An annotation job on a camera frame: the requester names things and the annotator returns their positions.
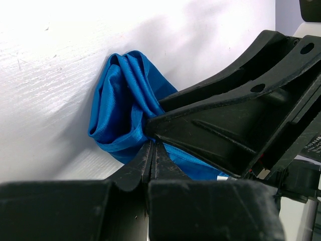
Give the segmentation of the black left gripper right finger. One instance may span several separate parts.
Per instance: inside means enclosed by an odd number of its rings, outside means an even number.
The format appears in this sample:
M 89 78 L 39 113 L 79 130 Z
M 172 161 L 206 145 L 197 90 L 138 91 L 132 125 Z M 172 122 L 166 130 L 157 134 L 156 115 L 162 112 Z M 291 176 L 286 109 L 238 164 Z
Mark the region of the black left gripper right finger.
M 162 143 L 153 149 L 147 196 L 151 240 L 285 240 L 264 184 L 192 180 Z

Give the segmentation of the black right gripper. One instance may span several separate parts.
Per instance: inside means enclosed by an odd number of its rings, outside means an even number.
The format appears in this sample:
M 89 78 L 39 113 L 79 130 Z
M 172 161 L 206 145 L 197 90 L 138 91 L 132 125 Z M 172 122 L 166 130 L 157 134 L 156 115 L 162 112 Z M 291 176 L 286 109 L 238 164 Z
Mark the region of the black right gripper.
M 312 96 L 295 117 L 297 122 L 290 122 L 285 131 L 266 150 L 259 161 L 271 161 L 273 167 L 260 178 L 252 169 L 246 178 L 259 181 L 277 188 L 276 199 L 287 197 L 306 203 L 309 199 L 319 201 L 318 188 L 320 166 L 308 161 L 298 160 L 296 156 L 303 152 L 311 154 L 312 146 L 319 146 L 320 139 L 320 75 L 310 86 Z

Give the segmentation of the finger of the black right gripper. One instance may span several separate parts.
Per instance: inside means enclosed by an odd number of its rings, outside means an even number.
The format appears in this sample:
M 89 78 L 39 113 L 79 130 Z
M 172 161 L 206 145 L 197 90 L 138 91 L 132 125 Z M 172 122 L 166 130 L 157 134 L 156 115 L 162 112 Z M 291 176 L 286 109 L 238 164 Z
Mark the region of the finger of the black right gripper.
M 177 147 L 235 178 L 259 164 L 312 96 L 320 75 L 320 37 L 307 35 L 274 67 L 226 93 L 164 112 L 145 126 L 147 136 Z
M 240 57 L 219 73 L 160 100 L 165 112 L 226 93 L 255 80 L 274 67 L 300 41 L 277 31 L 264 30 Z

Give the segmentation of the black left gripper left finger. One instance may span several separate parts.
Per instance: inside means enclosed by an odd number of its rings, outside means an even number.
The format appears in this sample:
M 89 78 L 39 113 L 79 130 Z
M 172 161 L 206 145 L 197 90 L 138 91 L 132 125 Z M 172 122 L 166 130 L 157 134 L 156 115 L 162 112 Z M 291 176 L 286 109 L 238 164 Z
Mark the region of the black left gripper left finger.
M 1 240 L 146 240 L 153 143 L 104 180 L 1 185 Z

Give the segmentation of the blue satin napkin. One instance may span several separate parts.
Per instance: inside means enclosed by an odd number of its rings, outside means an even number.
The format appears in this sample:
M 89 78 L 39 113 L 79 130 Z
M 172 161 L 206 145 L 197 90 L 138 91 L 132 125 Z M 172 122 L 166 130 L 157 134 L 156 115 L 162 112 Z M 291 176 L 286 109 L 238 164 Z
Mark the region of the blue satin napkin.
M 88 135 L 123 164 L 143 144 L 145 122 L 164 113 L 159 101 L 177 89 L 140 51 L 107 59 L 94 91 Z

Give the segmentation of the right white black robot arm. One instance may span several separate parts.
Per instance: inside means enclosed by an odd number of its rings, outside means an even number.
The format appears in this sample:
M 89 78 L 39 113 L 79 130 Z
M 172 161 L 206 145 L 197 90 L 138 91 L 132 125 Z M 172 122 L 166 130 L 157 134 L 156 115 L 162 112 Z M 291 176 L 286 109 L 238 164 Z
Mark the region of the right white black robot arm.
M 320 201 L 320 1 L 299 5 L 296 36 L 261 32 L 148 120 L 151 240 L 284 240 L 281 198 Z

